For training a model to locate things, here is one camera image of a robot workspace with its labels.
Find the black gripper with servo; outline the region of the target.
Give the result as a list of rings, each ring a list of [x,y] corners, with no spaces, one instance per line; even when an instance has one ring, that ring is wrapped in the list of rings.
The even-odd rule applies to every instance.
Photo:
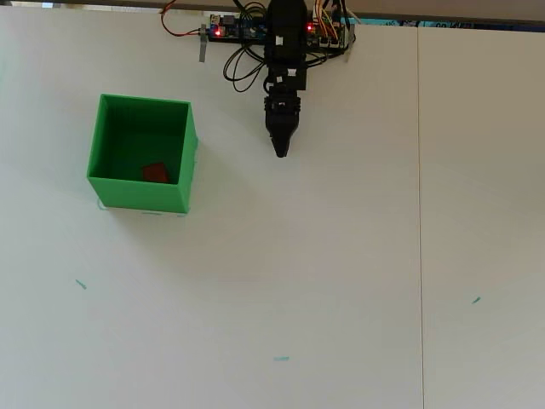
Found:
[[[277,157],[286,157],[293,134],[297,131],[301,111],[299,91],[307,89],[307,69],[294,66],[270,64],[263,83],[266,92],[266,125]],[[276,126],[290,128],[284,132]]]

